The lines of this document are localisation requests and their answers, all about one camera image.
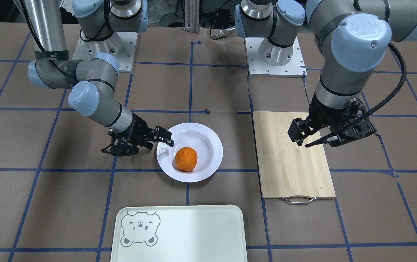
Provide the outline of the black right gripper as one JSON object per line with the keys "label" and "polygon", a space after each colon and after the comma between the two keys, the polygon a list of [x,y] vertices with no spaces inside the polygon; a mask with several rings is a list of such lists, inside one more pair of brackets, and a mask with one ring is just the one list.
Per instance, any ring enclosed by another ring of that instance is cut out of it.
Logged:
{"label": "black right gripper", "polygon": [[174,141],[171,139],[172,133],[161,126],[156,126],[151,129],[147,123],[132,113],[131,125],[121,133],[109,131],[108,134],[112,137],[109,146],[102,148],[102,153],[110,154],[112,156],[133,156],[139,153],[138,146],[152,149],[152,142],[160,142],[174,147]]}

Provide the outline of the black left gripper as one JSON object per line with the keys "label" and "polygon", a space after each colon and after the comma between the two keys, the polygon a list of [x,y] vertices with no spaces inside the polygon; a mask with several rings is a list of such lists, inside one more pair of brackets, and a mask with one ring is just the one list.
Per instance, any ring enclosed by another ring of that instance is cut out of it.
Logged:
{"label": "black left gripper", "polygon": [[365,105],[359,98],[352,98],[351,100],[350,107],[346,109],[332,109],[324,106],[314,95],[309,108],[309,119],[293,119],[288,129],[290,139],[296,142],[297,146],[301,146],[308,136],[312,136],[320,129],[330,127],[330,134],[306,144],[305,147],[309,148],[320,144],[338,147],[376,133],[376,127],[369,118],[364,118],[359,123],[339,131],[343,126],[354,122],[358,118],[358,113],[364,114],[367,112]]}

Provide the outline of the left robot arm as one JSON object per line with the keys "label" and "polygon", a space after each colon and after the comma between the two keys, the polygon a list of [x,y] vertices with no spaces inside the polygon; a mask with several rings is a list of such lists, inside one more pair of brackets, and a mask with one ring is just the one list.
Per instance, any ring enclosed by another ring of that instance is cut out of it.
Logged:
{"label": "left robot arm", "polygon": [[[263,37],[262,59],[287,63],[299,28],[307,20],[325,62],[305,119],[295,118],[288,135],[298,146],[320,129],[330,134],[306,145],[332,147],[376,132],[369,116],[388,103],[406,79],[406,66],[392,44],[417,40],[417,0],[242,0],[234,9],[239,37]],[[367,111],[358,98],[387,48],[397,55],[401,78],[382,102]]]}

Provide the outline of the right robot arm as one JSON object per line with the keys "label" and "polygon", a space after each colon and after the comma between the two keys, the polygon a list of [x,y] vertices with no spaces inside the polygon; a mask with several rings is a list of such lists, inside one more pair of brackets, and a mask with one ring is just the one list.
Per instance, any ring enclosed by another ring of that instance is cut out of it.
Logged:
{"label": "right robot arm", "polygon": [[148,127],[114,99],[120,73],[116,55],[125,51],[118,33],[146,31],[145,0],[74,0],[79,35],[92,53],[85,60],[70,59],[58,1],[21,0],[20,6],[36,48],[36,59],[28,65],[29,80],[40,88],[70,89],[69,106],[109,128],[111,143],[102,153],[132,156],[139,147],[151,150],[155,142],[174,145],[170,131]]}

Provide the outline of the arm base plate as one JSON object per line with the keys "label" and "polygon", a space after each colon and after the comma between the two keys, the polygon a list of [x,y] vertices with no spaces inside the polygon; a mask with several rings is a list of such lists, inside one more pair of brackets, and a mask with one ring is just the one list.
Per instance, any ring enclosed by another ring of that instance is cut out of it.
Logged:
{"label": "arm base plate", "polygon": [[107,40],[86,42],[87,37],[80,32],[71,59],[89,61],[98,53],[108,53],[118,60],[120,73],[132,73],[138,38],[137,32],[114,32]]}
{"label": "arm base plate", "polygon": [[250,76],[303,78],[306,66],[296,38],[290,47],[272,45],[267,38],[245,38]]}

